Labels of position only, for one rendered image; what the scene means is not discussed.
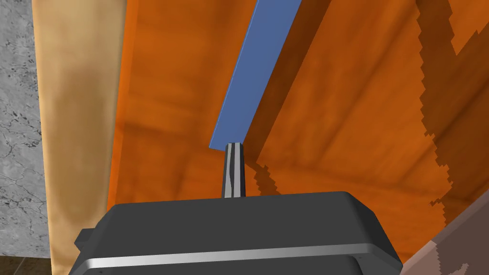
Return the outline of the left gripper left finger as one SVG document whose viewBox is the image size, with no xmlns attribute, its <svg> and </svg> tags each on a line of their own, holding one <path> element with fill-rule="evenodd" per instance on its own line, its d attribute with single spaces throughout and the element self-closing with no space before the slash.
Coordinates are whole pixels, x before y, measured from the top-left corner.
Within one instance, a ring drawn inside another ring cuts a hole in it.
<svg viewBox="0 0 489 275">
<path fill-rule="evenodd" d="M 231 198 L 233 196 L 233 159 L 233 143 L 228 143 L 225 147 L 222 198 Z"/>
</svg>

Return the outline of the tan wooden cupboard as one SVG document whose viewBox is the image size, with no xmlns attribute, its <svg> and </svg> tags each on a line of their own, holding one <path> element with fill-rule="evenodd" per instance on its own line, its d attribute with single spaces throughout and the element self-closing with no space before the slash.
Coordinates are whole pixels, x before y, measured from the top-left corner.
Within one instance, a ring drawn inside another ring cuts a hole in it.
<svg viewBox="0 0 489 275">
<path fill-rule="evenodd" d="M 127 0 L 32 0 L 53 275 L 106 213 Z"/>
</svg>

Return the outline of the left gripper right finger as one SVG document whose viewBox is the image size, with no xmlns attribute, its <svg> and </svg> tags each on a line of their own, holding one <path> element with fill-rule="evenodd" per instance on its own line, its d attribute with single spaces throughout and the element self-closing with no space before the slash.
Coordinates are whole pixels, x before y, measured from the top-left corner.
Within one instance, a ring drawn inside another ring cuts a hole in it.
<svg viewBox="0 0 489 275">
<path fill-rule="evenodd" d="M 233 197 L 245 197 L 245 163 L 244 150 L 241 143 L 234 146 L 234 191 Z"/>
</svg>

